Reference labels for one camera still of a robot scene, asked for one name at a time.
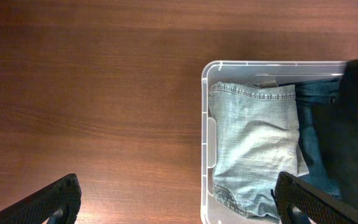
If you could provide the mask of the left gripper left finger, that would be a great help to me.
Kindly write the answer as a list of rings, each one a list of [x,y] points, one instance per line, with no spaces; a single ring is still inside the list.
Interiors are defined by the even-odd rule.
[[[68,174],[0,211],[0,223],[74,224],[81,207],[76,174]]]

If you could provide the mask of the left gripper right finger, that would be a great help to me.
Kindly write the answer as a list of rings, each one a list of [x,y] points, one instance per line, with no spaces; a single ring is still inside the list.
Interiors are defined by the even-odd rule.
[[[288,172],[271,190],[282,223],[358,224],[358,210]]]

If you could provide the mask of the light washed jeans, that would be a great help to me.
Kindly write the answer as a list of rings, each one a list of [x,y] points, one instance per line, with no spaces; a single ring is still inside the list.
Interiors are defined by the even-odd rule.
[[[208,105],[217,133],[214,198],[243,217],[278,223],[270,191],[279,173],[308,173],[298,147],[295,86],[218,82]]]

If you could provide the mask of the dark blue jeans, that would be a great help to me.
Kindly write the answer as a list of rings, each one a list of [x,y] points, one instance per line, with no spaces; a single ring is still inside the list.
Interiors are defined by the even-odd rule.
[[[340,197],[337,184],[329,179],[314,131],[311,107],[328,105],[337,97],[339,79],[303,82],[252,90],[249,101],[267,110],[260,118],[268,136],[254,134],[244,142],[230,143],[222,150],[213,174],[213,194],[221,202],[267,202],[280,172],[288,172],[316,189]]]

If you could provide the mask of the black garment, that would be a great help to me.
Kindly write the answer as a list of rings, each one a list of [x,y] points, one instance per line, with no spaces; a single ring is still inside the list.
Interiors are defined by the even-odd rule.
[[[312,115],[328,177],[358,209],[358,59],[346,63],[334,104],[315,106]]]

